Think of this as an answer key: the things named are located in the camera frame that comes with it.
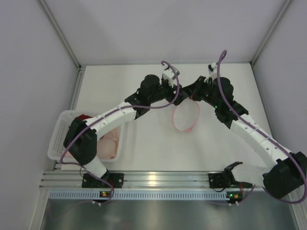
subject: plastic basket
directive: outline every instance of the plastic basket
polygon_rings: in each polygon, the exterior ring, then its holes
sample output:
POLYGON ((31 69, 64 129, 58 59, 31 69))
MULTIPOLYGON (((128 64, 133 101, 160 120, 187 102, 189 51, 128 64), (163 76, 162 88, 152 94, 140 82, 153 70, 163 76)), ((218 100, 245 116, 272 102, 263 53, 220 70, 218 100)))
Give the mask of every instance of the plastic basket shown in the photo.
MULTIPOLYGON (((60 160, 62 152, 65 149, 63 146, 63 142, 65 140, 66 134, 68 133, 69 126, 76 117, 82 114, 92 117, 99 115, 99 113, 93 113, 88 111, 76 111, 76 110, 66 110, 59 115, 59 118, 53 130, 51 141, 49 143, 49 149, 47 154, 50 159, 57 161, 60 160)), ((124 124, 120 126, 120 134, 119 134, 116 157, 113 159, 100 159, 101 162, 114 162, 119 158, 123 141, 124 127, 125 127, 124 124)), ((64 161, 76 162, 76 160, 73 157, 65 157, 64 161)))

